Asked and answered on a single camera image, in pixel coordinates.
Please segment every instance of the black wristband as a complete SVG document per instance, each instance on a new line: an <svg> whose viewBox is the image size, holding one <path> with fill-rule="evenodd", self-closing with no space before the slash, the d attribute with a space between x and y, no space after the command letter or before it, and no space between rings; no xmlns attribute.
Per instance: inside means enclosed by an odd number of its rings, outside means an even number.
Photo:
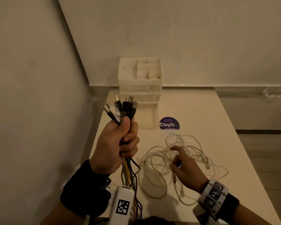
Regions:
<svg viewBox="0 0 281 225"><path fill-rule="evenodd" d="M108 177L109 174L94 173L89 160L84 161L64 186L61 203L80 216L100 216L106 210L111 196L105 190Z"/></svg>
<svg viewBox="0 0 281 225"><path fill-rule="evenodd" d="M233 215L239 205L239 200L234 197L233 195L229 194L226 196L223 205L221 206L220 210L218 211L216 217L224 220L225 222L232 224L233 222Z"/></svg>

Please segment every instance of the baseboard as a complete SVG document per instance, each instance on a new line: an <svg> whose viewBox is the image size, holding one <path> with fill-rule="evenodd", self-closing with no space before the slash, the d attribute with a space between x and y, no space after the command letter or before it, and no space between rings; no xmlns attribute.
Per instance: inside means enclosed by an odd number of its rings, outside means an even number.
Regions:
<svg viewBox="0 0 281 225"><path fill-rule="evenodd" d="M235 130L237 134L281 134L281 130Z"/></svg>

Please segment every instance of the white tracking device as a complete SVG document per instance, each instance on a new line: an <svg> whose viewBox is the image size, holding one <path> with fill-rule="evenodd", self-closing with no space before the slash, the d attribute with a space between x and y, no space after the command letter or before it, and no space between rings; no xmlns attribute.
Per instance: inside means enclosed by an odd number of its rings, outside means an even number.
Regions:
<svg viewBox="0 0 281 225"><path fill-rule="evenodd" d="M109 214L109 225L126 225L130 219L134 191L128 186L118 186Z"/></svg>

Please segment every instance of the hand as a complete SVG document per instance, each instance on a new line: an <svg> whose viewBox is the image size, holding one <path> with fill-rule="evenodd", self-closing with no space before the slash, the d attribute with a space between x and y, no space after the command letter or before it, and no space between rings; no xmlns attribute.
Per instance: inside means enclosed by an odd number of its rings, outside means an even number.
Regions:
<svg viewBox="0 0 281 225"><path fill-rule="evenodd" d="M138 124L134 118L130 120L124 117L120 126L115 121L110 121L101 132L95 152L90 159L90 165L95 173L112 174L122 164L122 157L132 158L138 151L136 146L140 139ZM123 138L129 144L120 145Z"/></svg>
<svg viewBox="0 0 281 225"><path fill-rule="evenodd" d="M183 147L173 146L170 149L179 152L170 164L171 170L183 185L201 194L209 182L208 178L196 161L187 155Z"/></svg>

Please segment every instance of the sticker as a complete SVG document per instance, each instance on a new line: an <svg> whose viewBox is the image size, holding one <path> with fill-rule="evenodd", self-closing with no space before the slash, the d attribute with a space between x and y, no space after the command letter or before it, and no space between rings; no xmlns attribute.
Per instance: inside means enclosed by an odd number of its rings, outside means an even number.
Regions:
<svg viewBox="0 0 281 225"><path fill-rule="evenodd" d="M172 117L164 117L159 122L159 127L162 130L178 130L180 129L179 122Z"/></svg>

